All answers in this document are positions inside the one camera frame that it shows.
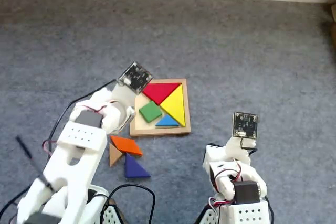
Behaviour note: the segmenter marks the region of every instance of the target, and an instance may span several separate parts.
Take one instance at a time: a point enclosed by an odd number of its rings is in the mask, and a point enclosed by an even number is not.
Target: wooden frame
[[[178,128],[166,128],[166,129],[137,129],[136,126],[136,118],[133,119],[130,125],[130,135],[131,136],[143,136],[143,135],[169,135],[169,134],[187,134],[191,132],[190,125],[190,114],[189,114],[189,102],[188,102],[188,90],[187,90],[187,80],[186,79],[157,79],[152,80],[150,83],[181,83],[183,88],[183,105],[184,105],[184,117],[185,117],[185,127]],[[135,99],[135,112],[137,116],[141,116],[139,114],[139,103]]]

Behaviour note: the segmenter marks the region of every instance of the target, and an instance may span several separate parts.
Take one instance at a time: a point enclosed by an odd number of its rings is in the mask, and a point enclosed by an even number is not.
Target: gray carpet
[[[126,180],[124,160],[109,168],[107,148],[94,184],[140,182],[157,196],[153,223],[193,223],[213,194],[205,145],[226,143],[233,111],[252,112],[260,115],[252,165],[276,223],[334,223],[330,22],[321,5],[272,1],[0,0],[0,205],[36,176],[14,136],[43,166],[40,144],[65,105],[136,60],[156,78],[188,79],[192,133],[137,139],[150,179]],[[131,224],[147,222],[148,194],[126,189],[115,199]]]

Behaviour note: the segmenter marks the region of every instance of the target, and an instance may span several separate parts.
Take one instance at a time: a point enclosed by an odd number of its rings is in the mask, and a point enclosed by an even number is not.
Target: blue triangle
[[[177,123],[170,115],[165,115],[157,124],[156,127],[178,127]]]
[[[151,175],[137,163],[134,157],[126,153],[125,177],[126,178],[147,178]]]

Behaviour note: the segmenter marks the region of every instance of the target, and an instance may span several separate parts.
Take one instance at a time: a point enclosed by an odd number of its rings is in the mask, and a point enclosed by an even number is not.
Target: black cable
[[[258,148],[243,147],[244,138],[240,139],[240,148],[243,150],[251,151],[248,156],[252,155],[254,152],[257,152]]]
[[[273,212],[271,203],[269,202],[269,199],[267,196],[265,196],[265,200],[267,201],[269,211],[271,212],[271,224],[274,224],[274,212]]]
[[[18,198],[20,198],[23,194],[25,194],[30,189],[30,186],[31,186],[31,184],[29,186],[27,186],[23,191],[19,192],[19,194],[16,195],[13,199],[11,199],[9,202],[7,202],[7,204],[0,211],[0,220],[1,220],[1,217],[4,214],[4,212],[7,210],[7,208],[11,204],[13,204]]]
[[[248,156],[251,156],[254,152],[257,152],[258,148],[250,148],[250,149],[253,149],[249,154]]]
[[[100,86],[99,88],[97,88],[97,89],[91,91],[90,93],[88,93],[88,94],[86,94],[86,95],[83,95],[83,96],[80,97],[80,98],[77,98],[77,99],[73,100],[72,102],[70,102],[70,103],[68,104],[68,106],[63,110],[62,114],[58,117],[56,123],[54,124],[54,127],[52,127],[52,130],[51,130],[51,132],[50,132],[49,138],[47,139],[47,141],[48,141],[48,150],[49,150],[50,152],[51,152],[51,148],[52,148],[52,146],[51,146],[51,139],[53,138],[57,126],[59,125],[60,121],[62,120],[63,116],[64,116],[65,113],[68,111],[68,109],[69,109],[75,102],[78,102],[79,100],[81,100],[81,99],[83,99],[83,98],[85,98],[85,97],[88,97],[88,96],[92,95],[93,93],[99,91],[100,89],[106,87],[106,86],[109,85],[109,84],[114,83],[115,81],[116,81],[116,79],[113,79],[113,80],[111,80],[111,81],[105,83],[104,85]],[[7,210],[7,208],[8,208],[13,202],[15,202],[18,198],[20,198],[23,194],[25,194],[25,193],[30,189],[30,186],[31,186],[31,184],[30,184],[29,186],[27,186],[24,190],[22,190],[21,192],[19,192],[13,199],[11,199],[11,200],[10,200],[10,201],[9,201],[9,202],[8,202],[2,209],[1,209],[1,211],[0,211],[0,220],[1,220],[1,217],[2,217],[2,215],[4,214],[4,212]]]
[[[93,197],[91,198],[91,200],[95,197],[99,197],[99,196],[102,196],[102,197],[105,197],[106,199],[108,198],[108,196],[106,196],[105,194],[95,194],[93,195]]]
[[[14,220],[14,218],[15,218],[16,216],[17,216],[17,214],[13,215],[13,216],[9,219],[8,224],[12,224],[12,222],[13,222],[13,220]]]
[[[221,217],[220,217],[220,216],[221,216],[221,213],[220,213],[220,207],[221,207],[221,206],[222,206],[222,205],[220,205],[219,208],[218,208],[218,222],[217,222],[217,224],[219,224],[219,222],[220,222],[220,220],[221,220],[221,219],[220,219],[220,218],[221,218]]]
[[[101,223],[101,224],[103,223],[104,212],[105,212],[106,209],[108,208],[110,199],[112,198],[113,194],[114,194],[116,191],[118,191],[119,189],[124,188],[124,187],[139,187],[139,188],[142,188],[142,189],[148,191],[148,192],[153,196],[152,209],[151,209],[151,213],[150,213],[149,221],[148,221],[148,224],[151,224],[151,222],[152,222],[152,218],[153,218],[153,213],[154,213],[154,208],[155,208],[155,193],[154,193],[151,189],[149,189],[149,188],[147,188],[147,187],[145,187],[145,186],[139,185],[139,184],[123,184],[123,185],[121,185],[121,186],[118,186],[116,189],[114,189],[114,190],[110,193],[109,197],[107,198],[107,200],[106,200],[106,202],[105,202],[105,204],[104,204],[104,206],[103,206],[103,208],[102,208],[102,210],[101,210],[101,212],[100,212],[100,223]]]

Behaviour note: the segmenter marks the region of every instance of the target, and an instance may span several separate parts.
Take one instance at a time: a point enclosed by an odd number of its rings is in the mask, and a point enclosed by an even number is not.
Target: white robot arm
[[[99,218],[104,198],[88,202],[88,190],[93,188],[107,194],[103,188],[90,185],[107,145],[107,134],[118,133],[132,120],[135,96],[151,79],[152,76],[134,62],[112,91],[103,88],[89,100],[76,104],[43,171],[57,193],[53,194],[37,178],[18,204],[18,224],[40,224],[31,217],[39,211],[50,217],[43,220],[49,224],[93,223]]]
[[[203,167],[216,192],[196,223],[238,224],[257,221],[269,224],[267,187],[250,166],[249,152],[255,152],[257,116],[235,112],[233,136],[225,146],[208,144]]]

